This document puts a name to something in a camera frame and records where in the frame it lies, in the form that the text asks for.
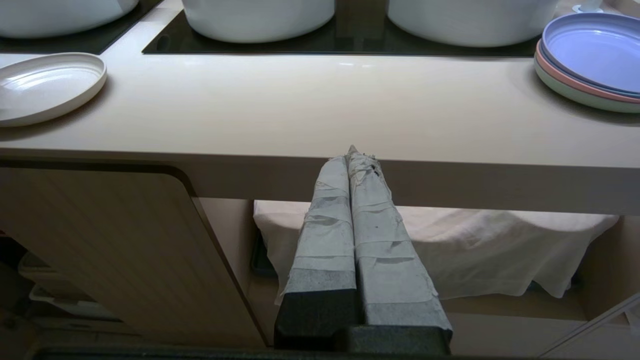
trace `white countertop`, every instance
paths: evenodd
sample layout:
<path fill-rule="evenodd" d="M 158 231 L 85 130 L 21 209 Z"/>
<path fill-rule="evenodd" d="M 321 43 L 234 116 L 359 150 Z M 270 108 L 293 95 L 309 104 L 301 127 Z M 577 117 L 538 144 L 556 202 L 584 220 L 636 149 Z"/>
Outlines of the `white countertop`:
<path fill-rule="evenodd" d="M 355 144 L 383 160 L 640 168 L 640 117 L 561 98 L 530 58 L 142 54 L 181 7 L 166 0 L 100 56 L 109 79 L 90 104 L 0 129 L 0 156 L 328 158 Z"/>

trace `black cooktop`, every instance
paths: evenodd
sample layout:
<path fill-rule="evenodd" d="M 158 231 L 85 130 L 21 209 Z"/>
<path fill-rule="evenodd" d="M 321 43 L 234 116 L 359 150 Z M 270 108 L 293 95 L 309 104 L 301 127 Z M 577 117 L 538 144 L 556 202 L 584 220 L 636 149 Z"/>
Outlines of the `black cooktop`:
<path fill-rule="evenodd" d="M 384 1 L 338 0 L 335 17 L 327 25 L 298 38 L 266 44 L 230 44 L 204 37 L 189 27 L 181 12 L 143 53 L 531 57 L 538 40 L 490 49 L 445 45 L 398 28 L 387 18 Z"/>
<path fill-rule="evenodd" d="M 127 15 L 99 28 L 62 37 L 35 40 L 0 37 L 0 53 L 54 54 L 80 52 L 102 54 L 162 0 L 140 0 Z"/>

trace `white cloth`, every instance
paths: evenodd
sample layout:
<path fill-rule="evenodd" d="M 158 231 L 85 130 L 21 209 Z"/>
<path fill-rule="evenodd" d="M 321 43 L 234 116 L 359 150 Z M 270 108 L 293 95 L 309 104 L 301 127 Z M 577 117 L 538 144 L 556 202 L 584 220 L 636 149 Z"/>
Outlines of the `white cloth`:
<path fill-rule="evenodd" d="M 280 281 L 296 253 L 307 202 L 255 202 L 254 219 Z M 618 217 L 398 206 L 441 299 L 522 295 L 531 281 L 560 298 L 589 244 Z"/>

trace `white bowl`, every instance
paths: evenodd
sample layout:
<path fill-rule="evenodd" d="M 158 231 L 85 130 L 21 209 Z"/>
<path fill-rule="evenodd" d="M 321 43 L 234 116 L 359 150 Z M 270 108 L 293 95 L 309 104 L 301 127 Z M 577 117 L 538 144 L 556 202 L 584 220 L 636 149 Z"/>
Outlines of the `white bowl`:
<path fill-rule="evenodd" d="M 224 42 L 260 43 L 298 37 L 325 25 L 335 0 L 182 0 L 189 25 Z"/>
<path fill-rule="evenodd" d="M 551 90 L 559 93 L 567 99 L 571 99 L 592 108 L 615 111 L 616 113 L 640 113 L 640 104 L 609 100 L 603 97 L 587 94 L 586 92 L 581 92 L 580 90 L 576 90 L 547 74 L 536 60 L 534 60 L 534 63 L 536 66 L 536 73 L 542 82 Z"/>
<path fill-rule="evenodd" d="M 46 38 L 97 28 L 139 0 L 0 0 L 0 37 Z"/>
<path fill-rule="evenodd" d="M 553 19 L 559 0 L 389 0 L 389 19 L 428 40 L 498 47 L 532 39 Z"/>

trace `white plate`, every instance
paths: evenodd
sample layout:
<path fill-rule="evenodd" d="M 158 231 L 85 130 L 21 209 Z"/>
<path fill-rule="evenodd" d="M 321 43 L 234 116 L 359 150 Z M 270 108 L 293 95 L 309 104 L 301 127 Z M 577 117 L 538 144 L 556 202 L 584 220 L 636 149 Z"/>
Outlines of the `white plate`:
<path fill-rule="evenodd" d="M 0 69 L 0 127 L 54 119 L 91 100 L 107 80 L 95 55 L 53 54 Z"/>

